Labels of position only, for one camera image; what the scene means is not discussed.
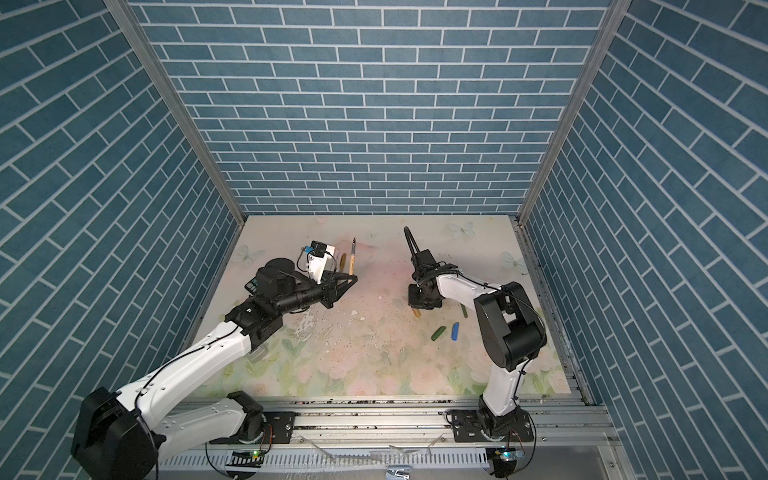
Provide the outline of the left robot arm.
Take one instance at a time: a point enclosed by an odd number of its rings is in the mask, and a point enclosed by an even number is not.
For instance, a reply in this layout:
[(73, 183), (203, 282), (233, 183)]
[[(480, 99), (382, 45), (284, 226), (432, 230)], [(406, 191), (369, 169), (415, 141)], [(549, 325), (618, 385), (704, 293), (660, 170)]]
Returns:
[(143, 479), (165, 459), (212, 440), (265, 441), (271, 433), (263, 407), (243, 391), (172, 411), (224, 367), (255, 352), (282, 327), (284, 315), (314, 304), (330, 309), (357, 281), (334, 271), (313, 279), (290, 259), (270, 260), (247, 283), (248, 298), (200, 341), (114, 392), (99, 387), (86, 396), (72, 457), (93, 479)]

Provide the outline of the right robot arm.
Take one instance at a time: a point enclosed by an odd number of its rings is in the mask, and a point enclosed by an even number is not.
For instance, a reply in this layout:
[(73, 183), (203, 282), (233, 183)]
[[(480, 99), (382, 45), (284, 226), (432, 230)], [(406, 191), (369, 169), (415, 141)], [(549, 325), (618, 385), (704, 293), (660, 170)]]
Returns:
[(519, 389), (529, 362), (547, 344), (547, 332), (523, 286), (475, 280), (458, 266), (437, 261), (430, 250), (420, 249), (408, 227), (403, 231), (414, 267), (408, 287), (410, 307), (433, 310), (450, 299), (476, 314), (483, 347), (492, 361), (479, 397), (481, 431), (490, 439), (515, 435), (521, 442), (535, 440), (535, 424), (519, 404)]

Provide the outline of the green pen cap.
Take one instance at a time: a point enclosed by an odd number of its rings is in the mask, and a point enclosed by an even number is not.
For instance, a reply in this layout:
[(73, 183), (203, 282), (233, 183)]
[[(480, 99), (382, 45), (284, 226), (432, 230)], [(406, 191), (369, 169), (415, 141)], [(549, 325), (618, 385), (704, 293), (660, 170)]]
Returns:
[(445, 332), (447, 328), (445, 326), (438, 327), (430, 336), (432, 342), (436, 342)]

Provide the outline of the black calculator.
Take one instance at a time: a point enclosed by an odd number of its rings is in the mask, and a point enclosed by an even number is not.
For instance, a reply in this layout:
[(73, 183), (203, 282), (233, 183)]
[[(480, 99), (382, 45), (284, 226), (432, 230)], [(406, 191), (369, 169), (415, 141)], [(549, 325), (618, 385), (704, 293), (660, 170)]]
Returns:
[(258, 295), (259, 294), (259, 286), (258, 281), (256, 278), (252, 278), (249, 282), (245, 285), (246, 291), (249, 293), (250, 296)]

